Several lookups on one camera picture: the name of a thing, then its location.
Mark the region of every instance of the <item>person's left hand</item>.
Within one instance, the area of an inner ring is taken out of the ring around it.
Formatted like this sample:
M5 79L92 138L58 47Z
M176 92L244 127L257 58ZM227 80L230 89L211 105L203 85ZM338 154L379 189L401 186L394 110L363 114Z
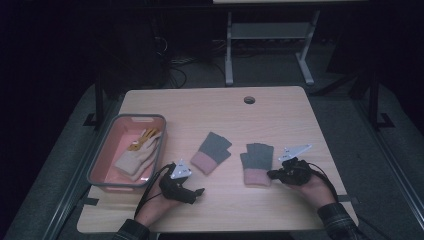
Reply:
M152 189L150 190L147 199L156 196L157 194L159 195L147 201L134 219L146 227L149 227L151 224L156 222L170 209L182 204L180 201L167 199L162 194L160 194L162 191L159 187L159 182L161 179L162 177L157 179Z

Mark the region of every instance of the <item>person's right hand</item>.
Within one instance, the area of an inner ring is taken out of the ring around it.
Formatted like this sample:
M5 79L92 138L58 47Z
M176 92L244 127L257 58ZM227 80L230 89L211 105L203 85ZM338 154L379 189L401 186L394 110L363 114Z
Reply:
M316 209L336 202L328 186L322 179L315 176L314 174L312 174L309 182L303 184L302 186L289 184L286 184L286 186L300 192L301 195Z

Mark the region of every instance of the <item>black sleeve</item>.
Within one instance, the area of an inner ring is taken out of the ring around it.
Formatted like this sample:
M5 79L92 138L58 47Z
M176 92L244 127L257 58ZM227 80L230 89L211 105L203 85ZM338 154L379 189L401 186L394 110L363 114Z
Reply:
M146 240L149 238L150 230L142 224L127 219L119 229L119 231L113 236L113 240Z
M369 240L363 234L346 209L340 203L331 203L318 209L318 216L324 223L328 236L333 240Z

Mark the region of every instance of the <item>wooden table top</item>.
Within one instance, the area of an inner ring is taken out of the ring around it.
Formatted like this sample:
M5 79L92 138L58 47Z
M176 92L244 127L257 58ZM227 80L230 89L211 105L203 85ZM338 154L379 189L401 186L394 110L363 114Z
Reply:
M246 104L253 97L254 104ZM190 190L205 188L193 204L173 209L151 226L153 232L292 231L323 227L315 210L296 192L274 180L271 187L246 186L240 153L246 144L274 146L273 169L284 147L312 144L300 158L322 168L339 195L346 190L331 157L308 98L301 87L252 87L134 90L126 94L120 113L161 114L168 138L162 162L184 159L193 174L184 183ZM210 175L190 164L191 157L212 131L227 138L232 154ZM141 194L106 193L92 186L78 230L116 232L132 218ZM350 202L342 203L354 221Z

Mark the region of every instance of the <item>white plastic piece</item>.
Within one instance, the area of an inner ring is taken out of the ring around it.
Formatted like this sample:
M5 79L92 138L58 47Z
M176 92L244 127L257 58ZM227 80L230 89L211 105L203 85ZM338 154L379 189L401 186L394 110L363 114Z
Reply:
M278 158L278 160L283 162L283 161L292 159L298 156L299 154L306 152L311 147L312 147L311 144L306 144L306 145L301 145L301 146L296 146L291 148L284 148L283 155L281 155Z
M180 160L178 164L175 166L174 171L171 174L171 179L177 179L177 178L183 178L183 177L189 177L191 176L191 171L187 167L187 165L184 164L184 160Z

